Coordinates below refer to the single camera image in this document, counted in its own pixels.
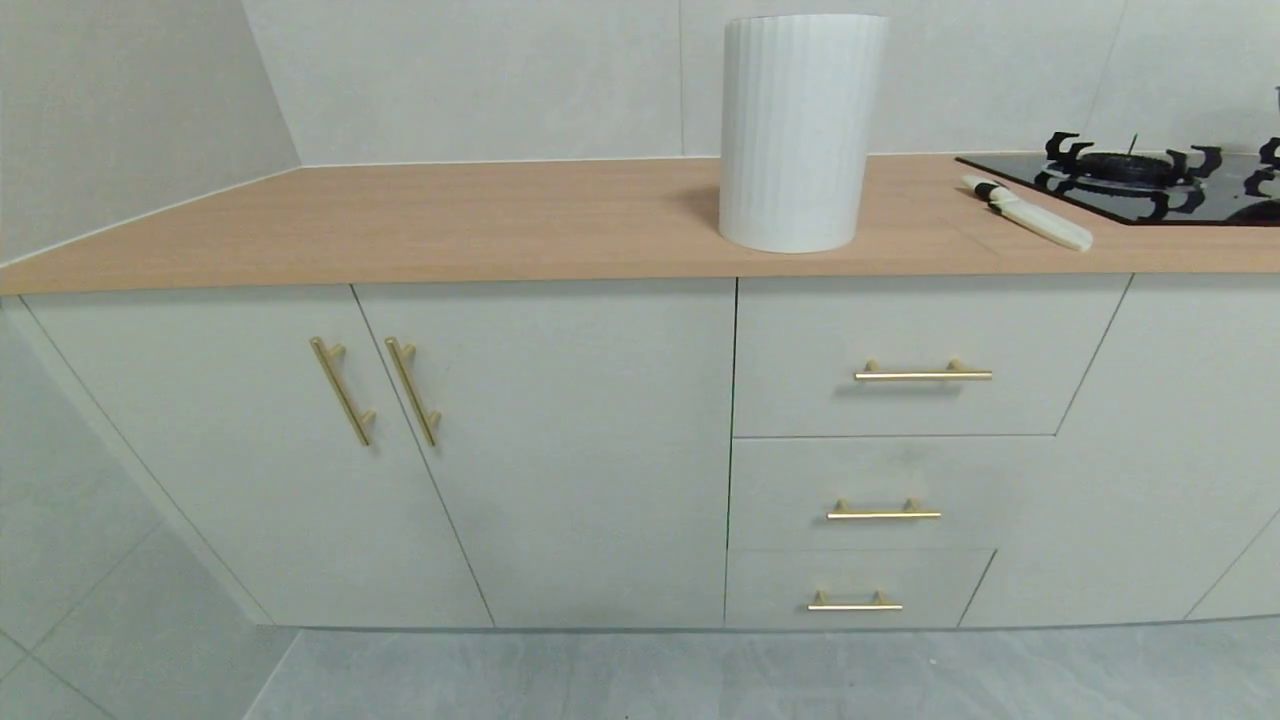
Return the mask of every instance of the kitchen cabinet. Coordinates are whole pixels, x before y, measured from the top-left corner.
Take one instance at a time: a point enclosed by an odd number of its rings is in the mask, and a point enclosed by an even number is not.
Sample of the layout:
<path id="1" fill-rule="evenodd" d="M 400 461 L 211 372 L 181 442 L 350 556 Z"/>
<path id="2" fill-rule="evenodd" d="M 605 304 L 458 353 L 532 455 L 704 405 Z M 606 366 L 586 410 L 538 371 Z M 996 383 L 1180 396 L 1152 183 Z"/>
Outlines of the kitchen cabinet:
<path id="1" fill-rule="evenodd" d="M 489 626 L 348 286 L 26 299 L 173 502 L 279 624 Z M 357 441 L 308 343 L 376 413 Z"/>
<path id="2" fill-rule="evenodd" d="M 965 626 L 1190 612 L 1280 507 L 1277 355 L 1280 277 L 1135 277 Z"/>
<path id="3" fill-rule="evenodd" d="M 722 624 L 733 290 L 356 287 L 498 626 Z"/>
<path id="4" fill-rule="evenodd" d="M 733 433 L 1053 434 L 1126 281 L 742 279 Z M 948 366 L 988 370 L 989 382 L 874 377 Z"/>
<path id="5" fill-rule="evenodd" d="M 1280 509 L 1280 277 L 741 290 L 736 315 L 732 279 L 26 302 L 138 466 L 280 624 L 1280 612 L 1280 530 L 1262 532 Z M 312 337 L 346 347 L 333 369 L 351 416 Z M 846 393 L 876 348 L 892 350 L 884 369 L 972 356 L 995 379 Z M 364 446 L 352 421 L 370 409 Z M 841 498 L 941 516 L 828 520 Z M 904 609 L 810 611 L 819 589 Z"/>

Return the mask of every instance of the wall tile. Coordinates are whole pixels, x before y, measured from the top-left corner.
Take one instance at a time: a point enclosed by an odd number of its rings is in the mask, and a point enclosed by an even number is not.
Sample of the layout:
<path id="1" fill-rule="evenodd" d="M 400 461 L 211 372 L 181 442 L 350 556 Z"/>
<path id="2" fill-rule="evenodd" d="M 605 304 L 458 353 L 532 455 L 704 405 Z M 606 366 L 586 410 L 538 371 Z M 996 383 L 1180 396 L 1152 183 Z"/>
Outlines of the wall tile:
<path id="1" fill-rule="evenodd" d="M 246 621 L 161 527 L 35 655 L 116 717 L 239 720 L 296 633 Z"/>
<path id="2" fill-rule="evenodd" d="M 1274 0 L 1129 0 L 1089 140 L 1256 151 L 1280 135 L 1277 19 Z"/>
<path id="3" fill-rule="evenodd" d="M 0 314 L 0 630 L 35 647 L 159 516 Z"/>
<path id="4" fill-rule="evenodd" d="M 113 720 L 31 659 L 24 660 L 4 682 L 0 682 L 0 717 Z"/>
<path id="5" fill-rule="evenodd" d="M 678 0 L 246 0 L 302 161 L 680 154 Z"/>
<path id="6" fill-rule="evenodd" d="M 5 675 L 8 675 L 23 657 L 27 657 L 27 651 L 18 647 L 18 643 L 9 639 L 9 635 L 0 633 L 0 680 L 4 680 Z"/>
<path id="7" fill-rule="evenodd" d="M 0 263 L 298 164 L 238 0 L 8 0 L 0 27 Z"/>
<path id="8" fill-rule="evenodd" d="M 718 155 L 724 23 L 887 15 L 873 152 L 1034 150 L 1083 128 L 1124 0 L 685 0 L 685 152 Z"/>

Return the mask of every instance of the cabinet door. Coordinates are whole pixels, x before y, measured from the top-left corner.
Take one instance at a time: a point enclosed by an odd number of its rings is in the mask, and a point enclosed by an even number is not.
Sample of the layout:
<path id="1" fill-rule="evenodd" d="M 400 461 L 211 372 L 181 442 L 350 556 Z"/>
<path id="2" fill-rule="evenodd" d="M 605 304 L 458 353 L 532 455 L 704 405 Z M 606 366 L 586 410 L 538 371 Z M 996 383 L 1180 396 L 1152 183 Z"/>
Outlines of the cabinet door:
<path id="1" fill-rule="evenodd" d="M 348 286 L 26 300 L 275 623 L 492 624 Z M 312 336 L 346 345 L 369 447 Z"/>
<path id="2" fill-rule="evenodd" d="M 964 624 L 1185 616 L 1280 507 L 1277 356 L 1280 277 L 1134 278 Z"/>
<path id="3" fill-rule="evenodd" d="M 356 290 L 499 626 L 722 624 L 733 281 Z"/>

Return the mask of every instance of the backsplash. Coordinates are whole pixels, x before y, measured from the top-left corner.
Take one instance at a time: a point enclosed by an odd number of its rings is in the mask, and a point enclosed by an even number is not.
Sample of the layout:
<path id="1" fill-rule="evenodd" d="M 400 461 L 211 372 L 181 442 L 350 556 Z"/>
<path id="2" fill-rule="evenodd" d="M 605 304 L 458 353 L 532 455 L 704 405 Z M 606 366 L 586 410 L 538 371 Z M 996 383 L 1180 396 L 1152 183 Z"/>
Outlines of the backsplash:
<path id="1" fill-rule="evenodd" d="M 5 0 L 0 33 L 0 264 L 298 165 L 238 0 Z"/>
<path id="2" fill-rule="evenodd" d="M 1056 129 L 1253 150 L 1280 135 L 1274 8 L 15 0 L 0 9 L 22 28 L 0 50 L 0 264 L 300 163 L 718 155 L 723 26 L 759 14 L 891 18 L 873 152 L 1037 150 Z"/>
<path id="3" fill-rule="evenodd" d="M 892 19 L 876 152 L 1280 133 L 1272 0 L 244 4 L 308 165 L 718 155 L 724 22 L 783 13 Z"/>

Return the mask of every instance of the gold handle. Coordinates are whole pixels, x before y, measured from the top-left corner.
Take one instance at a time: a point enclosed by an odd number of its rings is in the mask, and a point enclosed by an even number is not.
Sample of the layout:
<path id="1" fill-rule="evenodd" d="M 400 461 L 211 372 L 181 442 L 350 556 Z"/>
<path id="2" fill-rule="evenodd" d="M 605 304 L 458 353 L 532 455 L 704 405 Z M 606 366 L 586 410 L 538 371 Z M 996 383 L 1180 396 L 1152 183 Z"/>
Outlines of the gold handle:
<path id="1" fill-rule="evenodd" d="M 818 591 L 813 596 L 813 602 L 809 603 L 810 612 L 874 612 L 879 610 L 902 610 L 902 606 L 890 602 L 882 591 L 876 591 L 870 602 L 829 602 L 827 593 Z"/>
<path id="2" fill-rule="evenodd" d="M 836 509 L 827 512 L 828 520 L 927 520 L 929 518 L 941 518 L 942 512 L 940 510 L 924 510 L 920 507 L 920 501 L 914 497 L 906 498 L 906 503 L 901 510 L 854 510 L 849 506 L 845 498 L 836 501 Z"/>
<path id="3" fill-rule="evenodd" d="M 408 393 L 408 404 L 413 406 L 413 414 L 417 415 L 417 424 L 422 427 L 422 434 L 426 436 L 426 445 L 435 447 L 435 427 L 440 424 L 440 414 L 430 413 L 422 406 L 422 398 L 417 393 L 417 383 L 413 382 L 413 374 L 408 369 L 408 364 L 413 361 L 413 354 L 417 352 L 417 346 L 410 343 L 401 347 L 394 336 L 387 338 L 385 342 L 387 350 L 392 354 L 392 363 L 396 363 L 396 373 L 401 377 L 401 384 Z"/>
<path id="4" fill-rule="evenodd" d="M 879 363 L 874 360 L 867 361 L 867 369 L 854 373 L 854 379 L 860 383 L 884 383 L 884 382 L 919 382 L 919 380 L 989 380 L 993 373 L 991 370 L 974 370 L 966 366 L 960 360 L 952 359 L 947 363 L 945 370 L 922 370 L 916 373 L 892 373 L 888 370 L 881 370 Z"/>
<path id="5" fill-rule="evenodd" d="M 361 415 L 356 410 L 356 405 L 351 401 L 351 392 L 347 389 L 347 383 L 343 382 L 342 375 L 333 366 L 347 352 L 346 346 L 339 342 L 333 347 L 325 347 L 323 340 L 314 337 L 311 338 L 311 350 L 316 351 L 316 360 L 324 368 L 324 377 L 329 378 L 329 384 L 333 386 L 333 392 L 337 393 L 338 402 L 342 404 L 342 410 L 347 414 L 347 419 L 351 420 L 351 427 L 356 429 L 356 439 L 360 441 L 360 445 L 369 447 L 369 425 L 372 424 L 378 413 L 367 410 Z"/>

